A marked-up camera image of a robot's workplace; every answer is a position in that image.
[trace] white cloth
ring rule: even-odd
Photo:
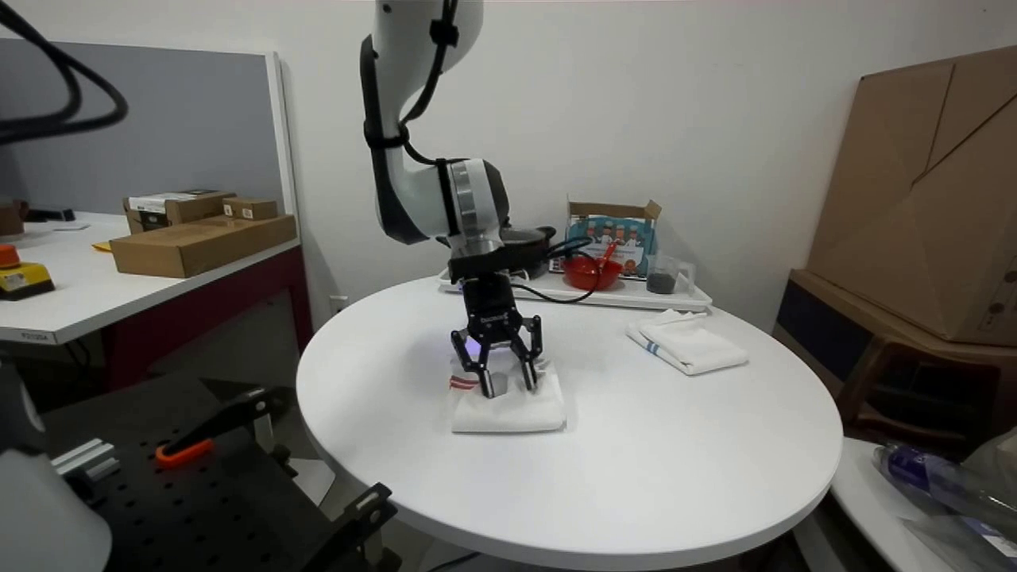
[[[544,364],[531,394],[515,369],[507,394],[486,402],[481,389],[455,391],[453,433],[459,435],[535,435],[565,428],[565,398],[553,364]]]
[[[710,374],[749,362],[737,342],[707,331],[704,318],[678,315],[672,307],[631,326],[628,337],[684,374]]]

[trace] white wall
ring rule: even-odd
[[[357,47],[370,0],[12,0],[56,39],[281,50],[315,304],[443,267],[377,221]],[[565,198],[664,206],[664,248],[770,325],[825,205],[854,81],[1017,42],[1013,0],[490,0],[418,141],[486,156],[515,221]]]

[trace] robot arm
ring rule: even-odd
[[[427,112],[438,76],[473,47],[481,24],[481,0],[380,0],[377,36],[360,50],[382,230],[408,244],[446,240],[453,259],[492,255],[504,244],[509,198],[484,159],[420,156],[408,123]]]

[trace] white round table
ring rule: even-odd
[[[395,491],[402,519],[438,540],[561,570],[675,570],[791,531],[831,491],[838,413],[770,335],[714,310],[707,326],[749,364],[688,379],[622,326],[652,310],[523,304],[544,318],[570,428],[455,435],[448,331],[437,280],[377,291],[301,352],[299,411],[360,482]]]

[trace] wall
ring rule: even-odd
[[[56,39],[281,50],[315,307],[443,267],[377,221],[357,46],[370,0],[12,0]],[[418,141],[486,156],[515,221],[565,198],[664,206],[664,248],[770,325],[825,205],[854,81],[1017,42],[1013,0],[490,0]]]

